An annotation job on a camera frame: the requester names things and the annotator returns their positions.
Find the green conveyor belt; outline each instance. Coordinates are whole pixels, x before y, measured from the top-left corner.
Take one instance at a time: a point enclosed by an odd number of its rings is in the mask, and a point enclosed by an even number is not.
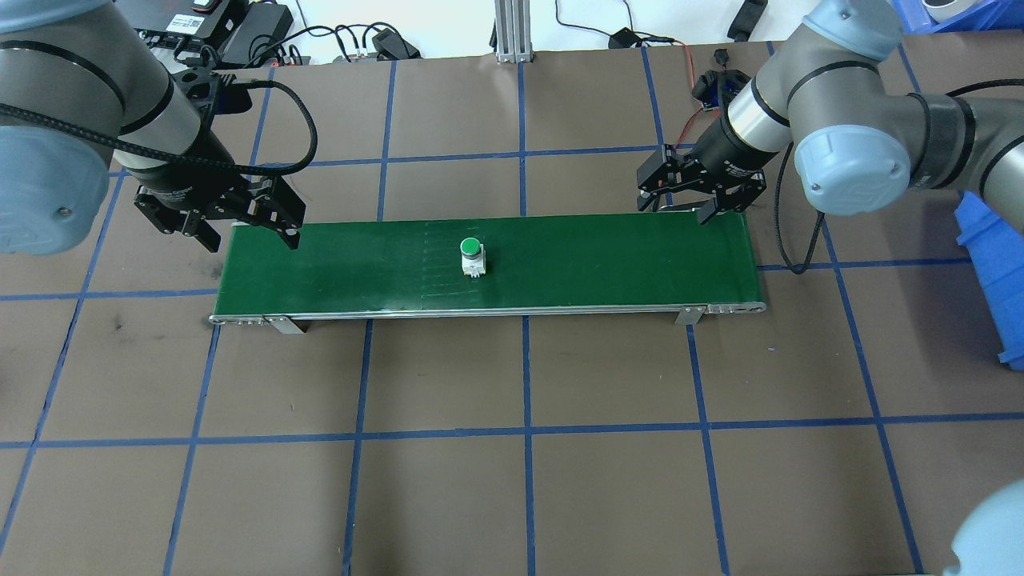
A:
[[[476,237],[486,275],[462,274]],[[691,212],[234,227],[214,316],[292,319],[678,310],[762,299],[746,220]]]

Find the blue tape line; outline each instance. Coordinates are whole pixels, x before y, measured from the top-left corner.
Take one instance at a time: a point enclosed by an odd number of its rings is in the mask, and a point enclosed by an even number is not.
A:
[[[1024,420],[1024,412],[991,412],[970,414],[920,414],[905,416],[882,416],[886,424],[928,424],[955,422],[1001,422]],[[772,429],[772,428],[816,428],[834,426],[873,426],[873,417],[849,418],[806,418],[792,420],[723,420],[700,422],[641,422],[634,424],[568,424],[530,426],[531,436],[560,436],[582,434],[629,434],[649,431],[697,431],[703,427],[712,430]],[[429,430],[364,431],[358,438],[364,441],[417,440],[442,438],[509,437],[523,436],[523,426],[499,428],[447,428]],[[350,442],[356,439],[354,433],[325,433],[264,436],[213,436],[199,437],[196,444],[293,444],[308,442]],[[119,446],[186,446],[189,438],[113,438],[94,440],[42,440],[37,448],[103,448]],[[0,450],[28,448],[31,442],[0,442]]]
[[[387,85],[387,109],[384,114],[384,146],[381,150],[381,181],[377,193],[377,221],[384,219],[384,195],[387,191],[387,164],[391,149],[391,113],[394,110],[394,78],[398,70],[398,60],[391,60],[391,74]]]
[[[274,68],[270,67],[267,80],[273,80]],[[270,107],[270,88],[263,91],[263,107],[259,111],[259,122],[256,124],[256,136],[253,138],[253,152],[249,156],[249,164],[256,165],[256,156],[259,154],[259,142],[263,139],[263,125],[266,123],[266,110]]]
[[[650,109],[654,113],[654,133],[657,134],[657,145],[665,143],[665,134],[662,132],[662,112],[657,109],[657,92],[654,90],[654,75],[650,72],[650,58],[647,56],[647,47],[640,46],[640,56],[643,58],[643,72],[647,77],[647,92],[650,93]]]
[[[900,486],[899,475],[896,471],[896,461],[889,446],[889,435],[886,433],[885,421],[882,419],[882,409],[879,406],[879,399],[874,393],[874,382],[871,380],[871,373],[867,367],[867,357],[864,355],[860,332],[857,330],[857,321],[853,315],[853,305],[850,303],[850,294],[846,289],[846,281],[843,279],[843,269],[839,265],[839,259],[836,257],[836,247],[833,244],[831,234],[828,232],[828,222],[822,224],[821,232],[825,239],[825,246],[828,247],[828,258],[834,265],[836,283],[839,286],[840,297],[843,300],[843,310],[846,313],[847,324],[850,326],[850,335],[853,337],[853,347],[857,353],[857,362],[860,365],[860,372],[864,378],[864,389],[867,393],[867,401],[871,406],[871,414],[879,433],[879,442],[882,445],[883,456],[885,456],[886,468],[889,470],[889,480],[892,483],[893,495],[896,499],[896,507],[899,510],[900,522],[903,525],[903,534],[906,537],[910,560],[913,562],[913,569],[916,573],[923,574],[924,568],[921,562],[921,552],[918,550],[918,541],[913,535],[910,515],[907,512],[906,502],[903,499],[903,489]]]
[[[921,92],[921,84],[918,83],[918,75],[913,73],[913,67],[910,66],[910,58],[907,57],[906,50],[903,49],[903,44],[900,44],[897,49],[899,50],[899,57],[903,60],[903,68],[906,69],[906,75],[910,77],[910,84],[913,86],[913,91]]]
[[[527,150],[523,153],[524,156],[567,156],[571,154],[613,154],[616,152],[653,152],[657,150],[656,146],[620,146],[620,147],[605,147],[605,148],[575,148],[575,149],[565,149],[565,150]]]
[[[526,574],[537,576],[537,537],[534,527],[534,399],[530,390],[529,317],[522,317],[522,425],[526,496]]]
[[[370,351],[374,341],[374,321],[367,321],[362,337],[362,370],[359,373],[359,401],[355,409],[355,442],[352,445],[352,469],[348,480],[348,509],[345,512],[345,542],[341,556],[342,576],[352,573],[352,547],[355,541],[355,502],[359,487],[359,463],[362,457],[362,429],[367,421],[367,393],[370,389]]]
[[[563,434],[620,434],[645,431],[694,431],[703,428],[700,422],[652,422],[638,424],[583,424],[567,426],[534,426],[534,436]]]
[[[526,215],[526,77],[523,63],[518,63],[516,71],[519,100],[519,215]]]
[[[722,522],[722,505],[718,496],[718,475],[715,472],[715,454],[712,452],[711,428],[708,423],[708,409],[703,398],[703,383],[700,379],[700,360],[697,357],[697,340],[692,325],[686,327],[686,340],[690,348],[693,392],[696,395],[697,414],[700,418],[700,441],[703,444],[705,466],[708,468],[708,491],[711,493],[711,512],[715,521],[715,537],[718,539],[718,560],[722,567],[722,574],[729,576],[729,552],[725,546],[725,525]]]
[[[196,439],[200,446],[231,444],[301,444],[306,442],[343,442],[355,440],[354,434],[286,434],[266,436],[212,436]]]
[[[519,105],[519,153],[526,151],[526,71],[523,63],[516,65],[516,92]]]
[[[905,260],[866,260],[862,262],[839,262],[841,269],[857,268],[900,268],[900,266],[934,266],[950,264],[969,264],[971,258],[916,258]]]
[[[79,294],[11,294],[0,296],[0,302],[22,302],[29,300],[77,300]]]
[[[926,414],[921,416],[883,416],[887,424],[930,424],[936,422],[999,422],[1024,420],[1024,412],[994,412],[990,414]]]
[[[437,430],[394,430],[365,431],[362,440],[417,440],[424,438],[473,438],[478,436],[521,436],[524,429],[518,426],[505,428],[450,428]]]
[[[25,485],[29,480],[29,470],[32,462],[36,458],[39,441],[43,436],[43,427],[49,417],[50,408],[53,406],[53,396],[57,390],[57,383],[60,381],[60,374],[63,372],[65,363],[68,361],[68,351],[71,347],[71,340],[75,336],[75,327],[78,326],[78,319],[82,314],[82,305],[85,303],[85,293],[89,290],[89,283],[92,282],[92,275],[96,271],[96,262],[99,261],[99,252],[103,248],[106,240],[106,231],[111,228],[111,220],[114,218],[114,208],[118,204],[118,197],[121,195],[121,187],[124,186],[124,176],[119,176],[117,184],[114,187],[114,194],[106,206],[106,214],[103,215],[103,224],[99,229],[99,237],[96,239],[96,246],[92,249],[92,257],[89,259],[89,268],[86,270],[85,278],[82,280],[82,289],[79,291],[78,301],[75,303],[75,312],[72,314],[71,322],[68,325],[68,335],[65,336],[63,344],[60,346],[60,354],[57,356],[56,365],[53,368],[53,376],[50,378],[49,386],[46,388],[46,399],[43,401],[43,409],[36,420],[36,430],[29,444],[29,451],[25,455],[25,462],[22,464],[22,474],[17,478],[17,486],[14,488],[14,495],[11,497],[10,506],[7,508],[7,516],[4,517],[3,529],[0,530],[0,554],[3,554],[7,545],[7,538],[10,536],[10,528],[14,522],[14,515],[17,512],[17,505],[22,501],[22,494],[25,492]]]
[[[127,292],[87,292],[86,299],[102,298],[176,298],[188,296],[212,296],[217,293],[216,288],[203,288],[198,290],[135,290]]]
[[[178,545],[178,534],[181,529],[181,517],[185,510],[185,500],[188,498],[188,485],[191,481],[193,464],[196,461],[197,439],[203,426],[203,413],[206,411],[206,397],[210,393],[210,377],[213,375],[213,362],[217,356],[217,342],[220,341],[220,326],[213,327],[210,334],[210,348],[206,354],[206,368],[203,370],[203,383],[199,389],[199,400],[196,402],[196,417],[193,419],[191,437],[188,439],[188,454],[185,456],[185,469],[181,472],[181,488],[178,490],[178,501],[174,506],[174,521],[171,523],[171,536],[167,541],[167,554],[164,557],[164,576],[170,576],[174,565],[174,551]]]
[[[348,166],[352,164],[380,164],[380,158],[356,158],[352,160],[318,160],[309,163],[310,167],[316,166]]]
[[[935,265],[957,265],[969,264],[971,258],[911,258],[903,260],[864,260],[836,262],[815,262],[811,264],[811,270],[831,270],[838,265],[841,269],[863,269],[863,268],[904,268],[904,266],[935,266]],[[783,264],[758,264],[761,272],[785,272],[788,271]]]
[[[42,440],[38,448],[119,448],[125,446],[188,446],[188,438],[98,438],[94,440]]]
[[[811,270],[831,270],[831,264],[824,262],[814,262],[809,266]],[[785,264],[758,264],[761,272],[790,272]]]
[[[445,154],[440,156],[402,156],[388,158],[389,163],[407,164],[411,162],[451,162],[456,160],[490,160],[493,158],[519,158],[518,152],[481,152],[479,154]]]
[[[769,428],[819,428],[829,426],[868,426],[874,418],[806,418],[800,420],[734,420],[729,422],[709,422],[713,430],[744,430]]]

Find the metal post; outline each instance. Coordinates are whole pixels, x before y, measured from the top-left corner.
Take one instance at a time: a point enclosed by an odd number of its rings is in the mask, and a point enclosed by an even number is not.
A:
[[[495,0],[499,63],[534,61],[529,39],[529,0]]]

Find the metal bracket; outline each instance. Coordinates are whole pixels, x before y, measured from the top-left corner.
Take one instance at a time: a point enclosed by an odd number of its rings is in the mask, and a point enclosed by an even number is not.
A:
[[[679,316],[676,317],[676,326],[695,326],[706,314],[758,314],[767,307],[764,302],[685,306],[679,311]]]
[[[299,326],[298,324],[292,322],[291,318],[287,316],[264,316],[263,320],[278,329],[282,334],[305,334],[308,325]]]
[[[495,0],[495,37],[499,63],[534,61],[529,0]]]

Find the blue plastic bin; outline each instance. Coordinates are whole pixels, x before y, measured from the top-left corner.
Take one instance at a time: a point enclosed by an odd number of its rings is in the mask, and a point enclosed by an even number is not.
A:
[[[932,19],[921,0],[893,0],[893,5],[908,34],[1024,28],[1024,0],[981,0],[942,24]]]
[[[971,253],[1007,348],[999,360],[1024,370],[1024,236],[970,192],[956,208],[956,221],[963,233],[956,242]]]

